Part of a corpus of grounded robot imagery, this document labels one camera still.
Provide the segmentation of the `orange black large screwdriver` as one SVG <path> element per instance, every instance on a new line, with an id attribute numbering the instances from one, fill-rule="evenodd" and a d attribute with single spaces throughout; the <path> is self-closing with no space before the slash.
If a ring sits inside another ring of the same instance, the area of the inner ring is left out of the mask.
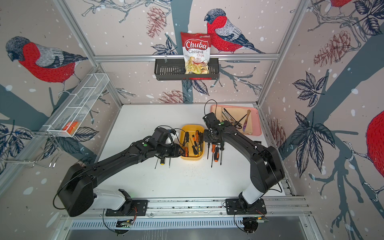
<path id="1" fill-rule="evenodd" d="M 213 162 L 215 159 L 215 152 L 216 152 L 216 145 L 212 144 L 212 161 L 211 161 L 211 168 L 213 167 Z"/>

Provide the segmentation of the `small orange black screwdriver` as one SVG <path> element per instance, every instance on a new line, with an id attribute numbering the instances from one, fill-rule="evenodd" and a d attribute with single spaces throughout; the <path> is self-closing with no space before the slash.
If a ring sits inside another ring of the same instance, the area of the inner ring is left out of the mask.
<path id="1" fill-rule="evenodd" d="M 219 155 L 220 155 L 219 151 L 220 151 L 219 146 L 216 146 L 214 150 L 214 155 L 213 155 L 214 162 L 219 161 Z"/>

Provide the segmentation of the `yellow storage box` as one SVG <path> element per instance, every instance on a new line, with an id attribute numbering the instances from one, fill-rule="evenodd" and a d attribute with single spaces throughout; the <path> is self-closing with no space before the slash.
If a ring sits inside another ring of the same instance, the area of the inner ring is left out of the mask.
<path id="1" fill-rule="evenodd" d="M 183 160 L 198 161 L 205 153 L 204 127 L 201 125 L 185 125 L 181 128 L 181 147 L 185 153 Z"/>

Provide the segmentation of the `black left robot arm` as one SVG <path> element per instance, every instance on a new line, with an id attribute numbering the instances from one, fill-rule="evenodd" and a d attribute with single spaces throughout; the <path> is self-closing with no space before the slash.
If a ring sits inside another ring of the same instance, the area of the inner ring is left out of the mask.
<path id="1" fill-rule="evenodd" d="M 133 142 L 127 149 L 107 159 L 86 166 L 74 164 L 68 169 L 55 196 L 71 217 L 89 209 L 106 209 L 123 216 L 138 215 L 132 197 L 125 190 L 97 192 L 95 189 L 115 174 L 147 159 L 182 156 L 185 151 L 175 143 L 177 137 L 175 130 L 157 127 L 151 136 Z"/>

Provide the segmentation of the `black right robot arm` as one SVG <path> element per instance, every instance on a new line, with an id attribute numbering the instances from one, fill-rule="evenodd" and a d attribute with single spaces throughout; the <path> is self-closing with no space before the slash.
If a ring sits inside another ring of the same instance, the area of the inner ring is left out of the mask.
<path id="1" fill-rule="evenodd" d="M 219 121 L 214 113 L 203 117 L 207 126 L 206 141 L 216 144 L 228 143 L 240 152 L 250 163 L 251 184 L 239 195 L 240 204 L 249 208 L 267 191 L 285 178 L 283 163 L 279 151 L 265 147 L 240 133 L 228 121 Z"/>

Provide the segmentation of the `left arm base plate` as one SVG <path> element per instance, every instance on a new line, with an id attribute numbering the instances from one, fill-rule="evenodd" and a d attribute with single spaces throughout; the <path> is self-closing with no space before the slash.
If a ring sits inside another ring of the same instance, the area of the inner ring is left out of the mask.
<path id="1" fill-rule="evenodd" d="M 130 200 L 124 203 L 118 210 L 107 209 L 107 217 L 142 217 L 146 215 L 148 200 Z"/>

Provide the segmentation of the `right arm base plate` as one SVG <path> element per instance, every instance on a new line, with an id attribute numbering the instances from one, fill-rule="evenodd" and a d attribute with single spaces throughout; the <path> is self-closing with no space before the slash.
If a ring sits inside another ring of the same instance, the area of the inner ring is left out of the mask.
<path id="1" fill-rule="evenodd" d="M 258 199 L 253 204 L 238 198 L 226 199 L 225 208 L 228 215 L 266 215 L 266 205 L 263 199 Z"/>

